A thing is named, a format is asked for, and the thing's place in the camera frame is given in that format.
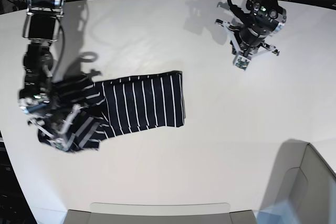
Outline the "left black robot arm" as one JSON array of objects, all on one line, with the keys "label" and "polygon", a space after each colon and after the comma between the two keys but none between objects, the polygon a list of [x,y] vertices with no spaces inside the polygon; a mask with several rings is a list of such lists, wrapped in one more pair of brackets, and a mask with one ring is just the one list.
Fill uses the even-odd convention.
[{"label": "left black robot arm", "polygon": [[267,36],[280,31],[287,20],[286,10],[278,0],[247,0],[247,13],[232,0],[227,0],[227,3],[230,11],[242,22],[242,26],[236,29],[237,42],[246,55],[258,48]]}]

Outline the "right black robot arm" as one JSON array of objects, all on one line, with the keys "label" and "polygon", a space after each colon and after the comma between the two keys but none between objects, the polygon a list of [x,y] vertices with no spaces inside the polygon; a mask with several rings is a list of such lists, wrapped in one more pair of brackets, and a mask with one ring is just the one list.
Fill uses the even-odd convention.
[{"label": "right black robot arm", "polygon": [[61,19],[66,0],[26,0],[26,19],[22,37],[29,40],[23,57],[24,85],[18,93],[20,109],[31,116],[29,122],[49,139],[56,139],[62,130],[51,127],[50,118],[59,108],[52,80],[59,68],[54,64],[51,45],[64,34]]}]

